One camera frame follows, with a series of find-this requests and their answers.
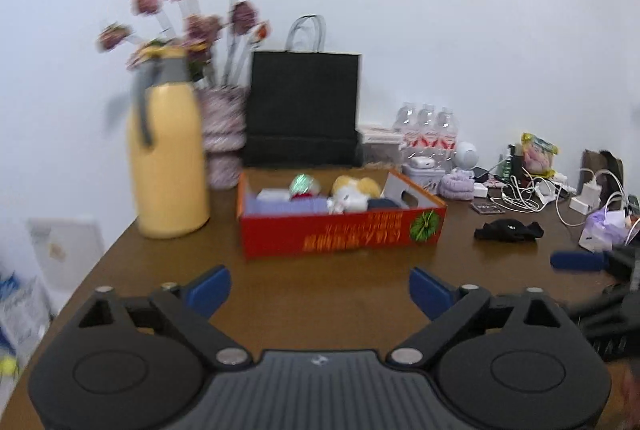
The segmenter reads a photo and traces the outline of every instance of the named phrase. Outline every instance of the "plush toy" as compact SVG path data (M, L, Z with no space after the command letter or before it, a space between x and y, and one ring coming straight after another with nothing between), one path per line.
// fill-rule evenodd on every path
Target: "plush toy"
M333 212L364 212L369 207L369 196L363 194L354 185L345 185L335 191Z
M382 195L380 185L370 177L354 179L348 175L339 176L331 189L334 213L364 212L369 199L379 199Z
M370 177L354 179L348 175L338 176L334 182L334 186L331 188L331 194L335 196L338 190L346 186L354 187L356 190L371 197L372 199L379 199L382 195L380 185Z

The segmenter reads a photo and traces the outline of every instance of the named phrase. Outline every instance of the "wooden table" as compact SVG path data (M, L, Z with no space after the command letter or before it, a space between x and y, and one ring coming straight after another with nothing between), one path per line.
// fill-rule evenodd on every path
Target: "wooden table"
M537 243L475 241L474 229L495 216L480 216L468 203L452 201L436 247L358 250L293 259L245 262L234 209L235 191L212 194L211 220L180 239L144 239L132 225L82 282L55 320L41 349L99 285L123 296L146 295L163 282L187 283L216 264L231 270L229 300L212 323L245 345L255 357L263 349L377 348L392 346L427 323L408 295L413 266L433 271L454 285L480 283L493 293L543 287L568 301L588 298L610 283L607 275L555 273L553 250L575 248L570 232L552 206L539 214L510 214L524 223L537 220L545 235ZM577 219L567 214L568 221ZM620 417L622 365L613 365L612 394L599 429L613 429ZM0 430L42 430L27 395L29 368L18 382Z

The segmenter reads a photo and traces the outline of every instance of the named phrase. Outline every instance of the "brown bag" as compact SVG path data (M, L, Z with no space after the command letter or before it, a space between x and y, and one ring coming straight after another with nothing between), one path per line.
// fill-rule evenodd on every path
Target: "brown bag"
M590 168L594 172L602 169L608 169L624 184L624 173L622 160L615 158L608 150L601 150L600 152L593 152L593 150L585 150L582 153L582 168ZM580 172L580 184L578 185L578 193L582 192L582 185L591 181L591 172L585 170ZM608 174L598 176L597 183L602 187L600 193L600 204L603 205L609 199L613 192L619 192L620 187L616 180ZM612 209L620 208L620 201L612 201L609 204Z

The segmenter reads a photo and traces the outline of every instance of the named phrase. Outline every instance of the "black cloth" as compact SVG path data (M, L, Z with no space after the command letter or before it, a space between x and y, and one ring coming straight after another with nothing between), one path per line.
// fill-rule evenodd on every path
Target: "black cloth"
M400 205L386 197L381 197L380 199L369 199L369 201L367 201L367 210L377 210L380 208L400 208Z
M525 226L516 219L498 219L493 223L485 223L484 227L474 232L474 238L505 243L523 243L535 241L545 234L536 222Z

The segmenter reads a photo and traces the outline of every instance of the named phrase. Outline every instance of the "white round speaker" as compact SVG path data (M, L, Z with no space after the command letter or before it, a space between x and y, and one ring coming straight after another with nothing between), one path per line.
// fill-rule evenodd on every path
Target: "white round speaker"
M458 168L471 170L478 164L478 151L476 146L468 141L460 141L456 144L456 153L453 162Z

